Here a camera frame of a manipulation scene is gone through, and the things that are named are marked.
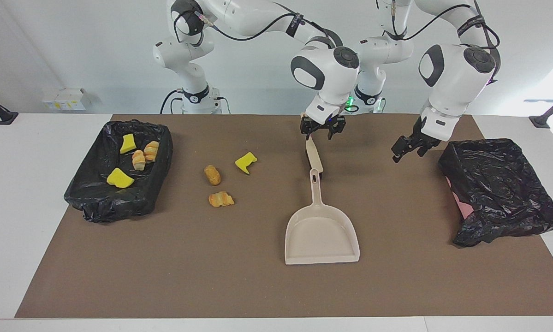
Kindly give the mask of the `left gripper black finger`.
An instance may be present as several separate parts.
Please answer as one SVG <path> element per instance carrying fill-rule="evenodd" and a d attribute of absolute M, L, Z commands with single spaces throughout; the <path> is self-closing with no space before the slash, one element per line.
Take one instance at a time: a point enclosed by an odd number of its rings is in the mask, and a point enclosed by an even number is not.
<path fill-rule="evenodd" d="M 419 157 L 423 157 L 427 151 L 430 149 L 433 149 L 434 147 L 438 146 L 440 144 L 441 140 L 435 139 L 435 138 L 423 138 L 418 143 L 418 150 L 417 155 Z"/>
<path fill-rule="evenodd" d="M 393 157 L 392 160 L 395 163 L 399 163 L 401 158 L 405 156 L 407 153 L 410 153 L 414 150 L 413 148 L 413 138 L 406 137 L 406 136 L 400 136 L 396 143 L 392 145 L 392 153 Z"/>

